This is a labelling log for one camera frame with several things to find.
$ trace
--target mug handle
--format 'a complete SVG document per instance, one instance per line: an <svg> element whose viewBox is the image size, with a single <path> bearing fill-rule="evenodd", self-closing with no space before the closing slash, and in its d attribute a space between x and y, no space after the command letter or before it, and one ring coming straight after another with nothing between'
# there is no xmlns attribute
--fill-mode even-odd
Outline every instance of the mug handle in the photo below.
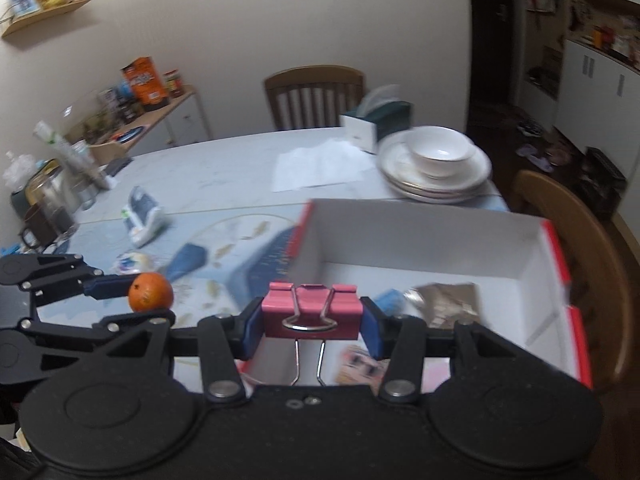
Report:
<svg viewBox="0 0 640 480"><path fill-rule="evenodd" d="M23 241L23 243L24 243L28 248L30 248L31 250L35 251L36 249L39 249L39 248L41 247L41 244L40 244L40 242L38 241L38 239L36 238L35 245L30 245L30 244L28 243L28 241L24 239L24 235L25 235L25 234L27 234L27 233L29 233L29 232L31 232L31 229L29 229L28 227L25 227L22 231L20 231L20 234L19 234L18 236L20 237L20 240L22 240L22 241Z"/></svg>

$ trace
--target orange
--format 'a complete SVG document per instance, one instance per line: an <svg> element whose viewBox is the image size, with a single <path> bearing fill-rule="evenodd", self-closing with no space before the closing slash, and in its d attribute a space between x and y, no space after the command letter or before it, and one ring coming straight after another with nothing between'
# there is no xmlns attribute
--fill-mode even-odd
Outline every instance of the orange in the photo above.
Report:
<svg viewBox="0 0 640 480"><path fill-rule="evenodd" d="M129 287L129 306L134 312L171 308L174 290L171 283L157 272L143 272Z"/></svg>

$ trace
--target door handle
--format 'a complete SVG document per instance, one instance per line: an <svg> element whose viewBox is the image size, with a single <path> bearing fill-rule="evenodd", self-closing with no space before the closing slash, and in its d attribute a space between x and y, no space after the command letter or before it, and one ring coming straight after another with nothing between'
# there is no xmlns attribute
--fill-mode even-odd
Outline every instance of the door handle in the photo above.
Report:
<svg viewBox="0 0 640 480"><path fill-rule="evenodd" d="M501 21L506 22L507 17L509 15L507 13L507 6L505 4L500 4L499 7L500 7L500 10L496 12L495 15L499 16Z"/></svg>
<svg viewBox="0 0 640 480"><path fill-rule="evenodd" d="M622 92L625 88L625 76L620 74L620 79L618 79L618 97L622 97Z"/></svg>

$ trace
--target brown mug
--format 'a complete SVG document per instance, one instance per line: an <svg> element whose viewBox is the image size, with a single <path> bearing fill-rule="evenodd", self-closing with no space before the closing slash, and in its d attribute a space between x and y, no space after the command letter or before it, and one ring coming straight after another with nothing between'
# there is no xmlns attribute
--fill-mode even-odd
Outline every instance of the brown mug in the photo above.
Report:
<svg viewBox="0 0 640 480"><path fill-rule="evenodd" d="M31 233L34 242L25 240L25 235ZM20 231L20 238L24 244L33 250L46 249L58 239L58 232L49 222L44 211L38 204L32 205L24 216L24 229Z"/></svg>

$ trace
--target chair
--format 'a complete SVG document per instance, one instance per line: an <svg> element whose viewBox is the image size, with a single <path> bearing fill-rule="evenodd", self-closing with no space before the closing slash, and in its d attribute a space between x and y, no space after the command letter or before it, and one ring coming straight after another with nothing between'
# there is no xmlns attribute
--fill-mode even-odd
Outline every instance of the chair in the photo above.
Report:
<svg viewBox="0 0 640 480"><path fill-rule="evenodd" d="M594 389L613 386L631 360L633 310L626 272L609 236L577 196L533 171L517 174L511 209L553 222L572 277L570 301L582 314Z"/></svg>
<svg viewBox="0 0 640 480"><path fill-rule="evenodd" d="M337 65L291 68L264 80L277 130L339 126L340 115L362 100L364 85L362 72Z"/></svg>

